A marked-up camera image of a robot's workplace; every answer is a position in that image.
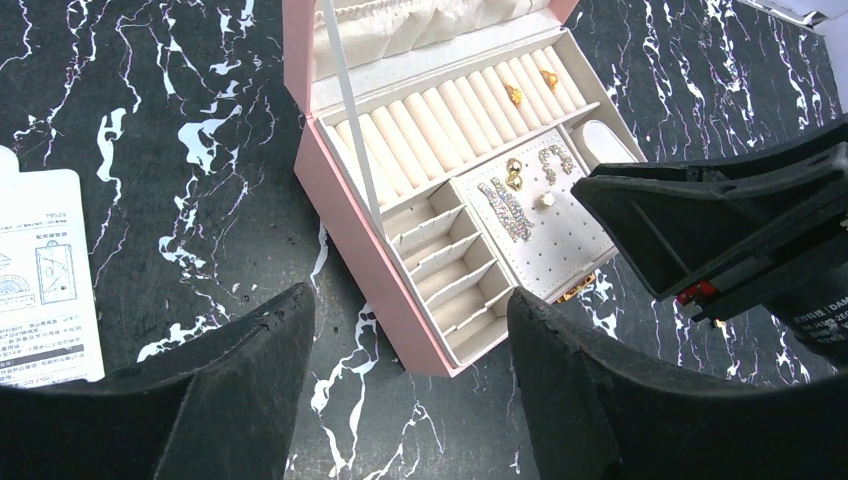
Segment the small gold stud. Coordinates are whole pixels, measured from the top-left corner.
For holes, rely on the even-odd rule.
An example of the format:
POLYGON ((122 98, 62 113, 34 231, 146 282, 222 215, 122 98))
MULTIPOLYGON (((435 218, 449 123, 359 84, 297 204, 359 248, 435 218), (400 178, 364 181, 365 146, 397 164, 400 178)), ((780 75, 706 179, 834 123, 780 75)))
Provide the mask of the small gold stud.
POLYGON ((539 210, 546 210, 556 204, 556 197, 551 191, 542 193, 536 200, 536 205, 539 210))

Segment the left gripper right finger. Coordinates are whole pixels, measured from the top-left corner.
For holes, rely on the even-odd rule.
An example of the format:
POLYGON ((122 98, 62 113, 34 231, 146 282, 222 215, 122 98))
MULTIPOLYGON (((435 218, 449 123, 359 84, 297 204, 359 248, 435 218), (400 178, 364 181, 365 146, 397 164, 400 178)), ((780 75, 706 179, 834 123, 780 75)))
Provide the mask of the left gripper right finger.
POLYGON ((691 371, 523 288, 508 336, 544 479, 843 479, 847 377, 771 387, 691 371))

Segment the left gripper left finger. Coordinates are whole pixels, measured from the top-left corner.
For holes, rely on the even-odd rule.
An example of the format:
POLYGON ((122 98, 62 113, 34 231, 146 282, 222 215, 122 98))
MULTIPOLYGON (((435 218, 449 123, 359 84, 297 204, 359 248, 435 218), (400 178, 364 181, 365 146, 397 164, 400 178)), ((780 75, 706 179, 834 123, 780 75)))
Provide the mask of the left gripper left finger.
POLYGON ((304 388, 315 295, 245 316, 96 382, 1 390, 5 479, 280 479, 304 388))

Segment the white oval watch pillow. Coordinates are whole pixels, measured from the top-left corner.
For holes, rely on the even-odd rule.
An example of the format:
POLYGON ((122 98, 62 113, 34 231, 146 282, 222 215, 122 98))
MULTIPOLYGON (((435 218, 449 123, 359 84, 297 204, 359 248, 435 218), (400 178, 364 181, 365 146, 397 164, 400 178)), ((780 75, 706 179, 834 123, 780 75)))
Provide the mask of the white oval watch pillow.
POLYGON ((637 157, 618 135, 599 120, 588 120, 579 125, 571 137, 590 171, 606 163, 637 162, 637 157))

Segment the long rhinestone drop earrings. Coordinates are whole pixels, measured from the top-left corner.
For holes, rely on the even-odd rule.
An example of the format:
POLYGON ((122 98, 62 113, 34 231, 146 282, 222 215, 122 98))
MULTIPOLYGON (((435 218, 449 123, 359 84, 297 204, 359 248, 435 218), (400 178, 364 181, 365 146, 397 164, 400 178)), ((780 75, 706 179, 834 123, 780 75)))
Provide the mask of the long rhinestone drop earrings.
POLYGON ((477 189, 484 195, 496 218, 514 243, 531 239, 535 224, 527 217, 524 208, 506 184, 493 177, 488 183, 479 183, 477 189))

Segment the pink jewelry box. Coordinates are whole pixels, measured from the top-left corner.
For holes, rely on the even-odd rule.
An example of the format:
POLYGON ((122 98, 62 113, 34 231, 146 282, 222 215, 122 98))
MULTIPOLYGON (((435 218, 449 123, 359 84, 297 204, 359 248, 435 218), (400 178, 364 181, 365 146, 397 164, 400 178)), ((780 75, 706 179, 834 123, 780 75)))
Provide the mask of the pink jewelry box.
POLYGON ((453 377, 507 336, 517 287, 556 302, 617 250, 572 196, 571 134, 645 157, 567 26, 572 1, 286 1, 284 83, 306 116, 296 175, 403 367, 453 377), (514 243, 479 183, 535 224, 514 243), (551 191, 556 204, 539 210, 551 191))

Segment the gold double hoop earring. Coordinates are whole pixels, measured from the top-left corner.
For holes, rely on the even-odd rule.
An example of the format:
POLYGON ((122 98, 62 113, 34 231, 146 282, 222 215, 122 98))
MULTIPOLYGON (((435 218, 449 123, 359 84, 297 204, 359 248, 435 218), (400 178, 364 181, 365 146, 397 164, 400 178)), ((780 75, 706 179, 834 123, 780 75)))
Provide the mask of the gold double hoop earring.
POLYGON ((523 188, 523 179, 521 172, 523 163, 517 158, 510 158, 506 164, 507 176, 505 184, 514 191, 520 191, 523 188))

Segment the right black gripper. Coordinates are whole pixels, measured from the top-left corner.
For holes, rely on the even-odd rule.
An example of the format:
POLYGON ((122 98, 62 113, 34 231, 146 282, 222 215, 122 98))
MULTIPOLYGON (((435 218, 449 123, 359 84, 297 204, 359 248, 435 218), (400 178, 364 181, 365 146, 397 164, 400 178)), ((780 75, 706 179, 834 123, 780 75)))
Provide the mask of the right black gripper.
POLYGON ((601 164, 571 193, 655 298, 696 321, 761 306, 847 368, 847 220, 828 222, 847 211, 846 120, 735 157, 601 164))

